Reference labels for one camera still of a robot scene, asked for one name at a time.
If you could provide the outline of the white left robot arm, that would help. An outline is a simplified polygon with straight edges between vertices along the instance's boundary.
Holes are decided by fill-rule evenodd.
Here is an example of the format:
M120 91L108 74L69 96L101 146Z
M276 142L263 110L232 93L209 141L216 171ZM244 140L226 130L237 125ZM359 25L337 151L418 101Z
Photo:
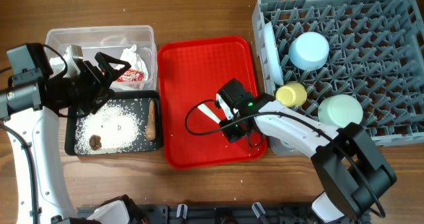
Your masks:
M98 52L98 65L77 58L55 74L48 45L24 43L8 50L13 75L1 90L1 129L13 147L18 185L18 223L85 223L70 201L58 147L62 109L71 119L96 113L114 94L111 84L128 62Z

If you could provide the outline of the cooked white rice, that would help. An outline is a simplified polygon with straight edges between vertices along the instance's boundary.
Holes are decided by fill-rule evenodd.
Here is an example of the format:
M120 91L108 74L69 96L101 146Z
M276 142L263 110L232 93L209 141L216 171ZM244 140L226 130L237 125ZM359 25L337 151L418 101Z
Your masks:
M94 115L76 121L74 152L84 154L113 154L136 152L151 145L145 138L149 100L111 99ZM92 150L89 138L101 137L101 148Z

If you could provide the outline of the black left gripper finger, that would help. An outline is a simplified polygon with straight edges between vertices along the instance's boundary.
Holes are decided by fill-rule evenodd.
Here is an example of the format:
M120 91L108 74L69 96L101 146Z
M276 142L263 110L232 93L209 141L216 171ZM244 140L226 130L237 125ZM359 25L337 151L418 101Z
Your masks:
M131 65L128 62L116 59L102 52L98 52L95 55L95 60L103 71L103 75L108 85L111 85L114 81L120 78L128 69L131 68ZM122 67L114 68L111 64L122 65Z
M105 95L98 97L95 101L91 103L88 111L79 114L79 118L87 117L90 114L96 114L100 110L100 108L102 108L102 106L104 106L104 104L106 104L106 102L108 102L114 96L115 92L112 89L108 89Z

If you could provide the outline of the brown bread stick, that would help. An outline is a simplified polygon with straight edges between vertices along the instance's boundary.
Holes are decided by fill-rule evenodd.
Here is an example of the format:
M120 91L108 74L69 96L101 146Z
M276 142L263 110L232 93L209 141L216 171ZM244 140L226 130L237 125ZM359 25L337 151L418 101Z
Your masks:
M156 138L156 108L153 100L150 100L149 102L145 137L147 140L154 140Z

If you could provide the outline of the light blue plate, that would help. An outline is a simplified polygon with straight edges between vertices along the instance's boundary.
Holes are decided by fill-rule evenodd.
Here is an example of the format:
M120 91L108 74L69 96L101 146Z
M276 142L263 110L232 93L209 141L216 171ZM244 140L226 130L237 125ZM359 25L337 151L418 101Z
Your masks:
M282 69L280 67L280 60L276 39L272 23L266 23L264 26L264 45L266 48L266 55L270 71L270 77L277 85L283 85Z

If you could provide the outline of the green rice bowl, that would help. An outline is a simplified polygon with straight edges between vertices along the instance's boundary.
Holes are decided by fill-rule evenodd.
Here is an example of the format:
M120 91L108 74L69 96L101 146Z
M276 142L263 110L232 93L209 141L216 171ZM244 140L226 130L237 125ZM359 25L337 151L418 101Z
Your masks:
M341 128L349 123L359 124L363 115L361 104L352 96L345 94L324 99L318 108L321 123Z

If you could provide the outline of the white plastic spoon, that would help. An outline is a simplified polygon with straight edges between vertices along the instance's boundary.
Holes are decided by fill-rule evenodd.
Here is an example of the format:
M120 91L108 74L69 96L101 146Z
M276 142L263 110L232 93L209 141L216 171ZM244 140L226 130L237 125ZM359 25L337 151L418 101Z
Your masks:
M210 118L212 121L216 122L216 124L219 124L221 122L220 118L218 118L218 116L216 116L216 114L214 114L214 112L212 112L212 110L210 110L210 108L208 108L208 106L206 106L206 104L202 103L201 105L198 105L197 108L206 116L208 116L208 118Z

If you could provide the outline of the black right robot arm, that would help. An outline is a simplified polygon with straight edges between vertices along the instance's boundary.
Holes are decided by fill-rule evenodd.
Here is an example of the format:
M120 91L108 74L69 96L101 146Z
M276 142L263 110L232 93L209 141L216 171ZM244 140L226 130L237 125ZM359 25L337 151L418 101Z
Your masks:
M366 211L380 218L386 212L380 197L397 177L368 133L358 124L344 128L325 125L300 115L267 93L253 95L236 78L231 79L212 100L225 119L219 128L229 142L250 137L274 137L308 156L320 179L323 193L311 204L313 214L324 223L344 217L354 221Z

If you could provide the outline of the dark brown food lump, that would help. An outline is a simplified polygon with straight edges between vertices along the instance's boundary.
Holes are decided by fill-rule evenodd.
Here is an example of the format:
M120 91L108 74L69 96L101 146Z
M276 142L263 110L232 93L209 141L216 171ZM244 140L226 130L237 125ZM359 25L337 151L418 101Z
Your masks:
M89 138L89 145L92 150L98 150L101 148L101 137L98 135L92 135Z

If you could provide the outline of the yellow plastic cup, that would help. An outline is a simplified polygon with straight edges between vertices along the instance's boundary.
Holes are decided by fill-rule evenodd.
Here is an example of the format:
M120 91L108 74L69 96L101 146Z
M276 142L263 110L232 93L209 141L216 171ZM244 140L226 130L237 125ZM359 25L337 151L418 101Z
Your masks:
M300 83L288 83L278 88L276 99L286 107L302 106L307 100L307 92Z

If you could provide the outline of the white napkin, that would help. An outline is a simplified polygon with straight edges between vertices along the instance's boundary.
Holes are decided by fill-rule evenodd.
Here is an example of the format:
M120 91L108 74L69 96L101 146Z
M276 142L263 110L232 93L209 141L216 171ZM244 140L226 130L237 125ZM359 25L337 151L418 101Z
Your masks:
M131 68L144 73L143 81L148 79L148 70L144 60L136 53L137 46L134 44L130 48L123 50L120 60L126 61L131 65Z

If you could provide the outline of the red snack wrapper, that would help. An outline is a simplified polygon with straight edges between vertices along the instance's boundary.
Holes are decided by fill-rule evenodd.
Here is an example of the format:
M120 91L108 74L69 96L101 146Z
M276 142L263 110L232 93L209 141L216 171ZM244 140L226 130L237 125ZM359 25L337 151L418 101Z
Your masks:
M121 75L118 82L141 82L144 78L144 73L132 68L128 69L123 75Z

